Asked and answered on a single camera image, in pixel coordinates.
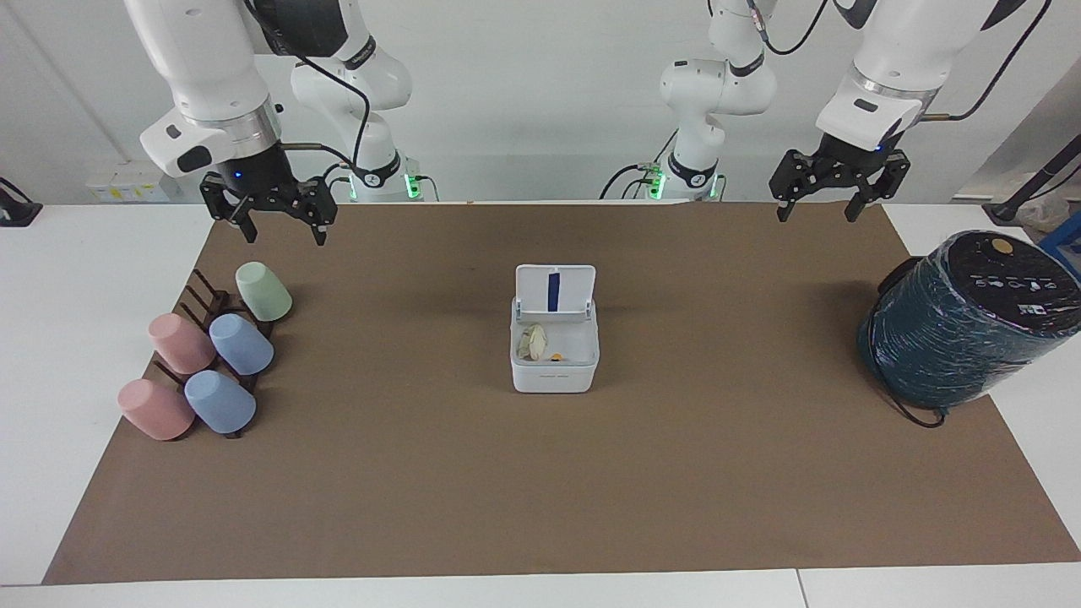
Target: container lid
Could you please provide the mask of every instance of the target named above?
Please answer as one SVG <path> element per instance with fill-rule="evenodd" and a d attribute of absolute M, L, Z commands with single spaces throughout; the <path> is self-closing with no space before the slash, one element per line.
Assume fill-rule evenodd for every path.
<path fill-rule="evenodd" d="M 999 233 L 965 233 L 949 246 L 947 267 L 962 295 L 1012 326 L 1057 333 L 1081 325 L 1081 286 L 1025 241 Z"/>
<path fill-rule="evenodd" d="M 523 264 L 515 270 L 515 295 L 523 313 L 580 313 L 593 300 L 597 268 Z"/>

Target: white table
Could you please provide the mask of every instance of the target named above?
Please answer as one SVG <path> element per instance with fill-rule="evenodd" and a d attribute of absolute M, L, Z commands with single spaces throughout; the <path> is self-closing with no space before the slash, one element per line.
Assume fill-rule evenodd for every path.
<path fill-rule="evenodd" d="M 888 212 L 913 254 L 956 232 L 991 227 L 975 207 Z M 51 207 L 29 229 L 0 232 L 0 584 L 34 585 L 44 574 L 119 420 L 116 393 L 150 356 L 146 325 L 171 309 L 210 224 L 201 206 Z M 1071 341 L 992 393 L 1075 540 L 1079 356 L 1081 341 Z M 1081 565 L 0 589 L 2 606 L 124 607 L 148 598 L 230 607 L 1065 608 L 1081 606 Z"/>

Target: plastic wrapped cylinder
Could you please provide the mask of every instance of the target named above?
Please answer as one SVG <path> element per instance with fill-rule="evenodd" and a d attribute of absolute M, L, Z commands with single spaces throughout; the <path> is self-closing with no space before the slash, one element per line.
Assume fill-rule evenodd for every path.
<path fill-rule="evenodd" d="M 1015 238 L 966 232 L 882 295 L 857 343 L 897 397 L 946 409 L 985 395 L 1079 330 L 1081 286 L 1066 268 Z"/>

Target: white backdrop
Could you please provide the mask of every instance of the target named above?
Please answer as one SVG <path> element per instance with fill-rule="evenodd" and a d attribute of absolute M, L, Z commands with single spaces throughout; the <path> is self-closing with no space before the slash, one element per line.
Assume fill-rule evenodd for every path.
<path fill-rule="evenodd" d="M 111 164 L 118 155 L 85 116 L 69 111 L 75 102 L 58 103 L 50 91 L 70 84 L 122 151 L 138 159 L 145 158 L 138 133 L 169 108 L 168 89 L 120 0 L 5 3 L 29 41 L 18 45 L 17 36 L 0 37 L 0 75 L 22 84 L 0 88 L 0 172 L 45 201 L 89 201 L 82 184 L 90 168 Z M 782 2 L 771 26 L 777 43 L 797 39 L 816 6 L 814 0 Z M 933 109 L 966 109 L 1038 8 L 1031 0 L 980 35 Z M 596 197 L 615 169 L 652 159 L 670 133 L 673 121 L 657 91 L 665 65 L 715 56 L 698 0 L 364 0 L 363 9 L 379 43 L 415 81 L 410 105 L 386 118 L 400 147 L 439 180 L 444 199 Z M 4 34 L 17 29 L 0 27 Z M 902 147 L 913 170 L 897 201 L 949 200 L 1081 56 L 1079 30 L 1081 3 L 1058 0 L 979 114 L 906 135 Z M 760 117 L 725 120 L 726 198 L 768 200 L 766 182 L 782 154 L 816 146 L 815 116 L 859 38 L 828 10 L 804 50 L 769 57 L 780 80 L 774 106 Z M 43 62 L 27 58 L 35 49 Z M 276 101 L 286 106 L 286 138 L 341 145 L 293 101 L 291 60 L 265 56 L 258 64 Z M 295 158 L 303 176 L 330 160 Z"/>

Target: white box with label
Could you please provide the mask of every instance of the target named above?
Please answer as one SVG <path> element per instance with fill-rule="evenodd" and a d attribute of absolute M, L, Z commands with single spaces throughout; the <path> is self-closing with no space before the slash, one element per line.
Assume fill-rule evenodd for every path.
<path fill-rule="evenodd" d="M 524 264 L 515 272 L 510 304 L 510 370 L 519 393 L 585 393 L 593 383 L 601 348 L 593 285 L 587 265 Z M 522 335 L 544 328 L 547 346 L 539 360 L 518 356 Z"/>

